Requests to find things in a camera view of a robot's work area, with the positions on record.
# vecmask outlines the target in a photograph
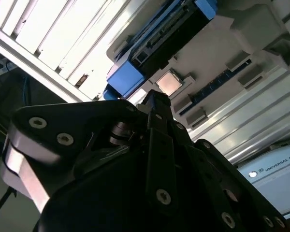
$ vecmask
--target screw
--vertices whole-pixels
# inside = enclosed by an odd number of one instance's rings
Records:
[[[127,109],[130,110],[130,111],[132,111],[132,112],[135,111],[135,109],[132,106],[127,106]]]
[[[227,194],[227,196],[234,202],[238,202],[236,196],[234,195],[233,192],[231,192],[230,190],[226,189],[224,190],[224,192]]]
[[[47,126],[47,122],[41,117],[32,117],[29,119],[29,124],[36,129],[43,129]]]
[[[183,126],[182,124],[180,124],[180,123],[177,123],[176,125],[177,125],[177,127],[178,127],[179,129],[181,129],[181,130],[183,130],[183,129],[184,129],[184,126]]]
[[[156,192],[156,196],[158,201],[160,201],[164,205],[169,205],[171,203],[171,196],[164,189],[158,189]]]
[[[159,119],[162,119],[162,117],[158,114],[156,114],[156,117],[159,118]]]
[[[57,142],[61,145],[70,146],[74,143],[74,139],[67,133],[60,133],[57,135]]]
[[[227,212],[223,212],[221,214],[222,220],[231,228],[234,229],[235,228],[235,221],[234,219],[231,217],[230,214],[228,214]]]
[[[203,143],[203,145],[204,145],[207,149],[210,149],[210,148],[211,148],[211,146],[210,146],[209,143]]]
[[[263,216],[263,219],[269,227],[274,227],[274,224],[267,216]]]
[[[275,220],[277,221],[277,223],[278,223],[282,228],[285,228],[285,227],[286,227],[286,225],[282,222],[282,220],[280,220],[279,217],[274,217],[274,218],[275,218]]]

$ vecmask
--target blue cable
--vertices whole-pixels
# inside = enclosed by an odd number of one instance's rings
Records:
[[[23,86],[23,102],[24,102],[24,105],[25,106],[27,106],[27,101],[26,101],[26,86],[27,86],[27,76],[25,77],[24,86]]]

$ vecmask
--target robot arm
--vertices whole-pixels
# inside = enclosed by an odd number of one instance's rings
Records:
[[[212,144],[190,140],[165,94],[139,109],[96,101],[14,115],[3,179],[36,204],[37,231],[290,231]]]

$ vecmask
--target label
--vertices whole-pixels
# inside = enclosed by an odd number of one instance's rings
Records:
[[[279,166],[282,165],[283,163],[286,163],[286,162],[289,162],[289,161],[290,161],[290,156],[289,156],[289,158],[287,158],[287,159],[283,159],[283,160],[281,160],[281,161],[279,161],[279,162],[277,162],[277,163],[275,163],[275,164],[273,164],[273,165],[271,165],[271,166],[269,166],[269,167],[266,167],[266,168],[260,168],[258,171],[259,171],[259,173],[272,171],[273,169],[279,167]]]

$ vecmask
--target metal frame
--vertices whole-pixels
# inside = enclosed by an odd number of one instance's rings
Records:
[[[89,97],[60,77],[33,54],[0,30],[0,53],[66,102],[88,102]]]

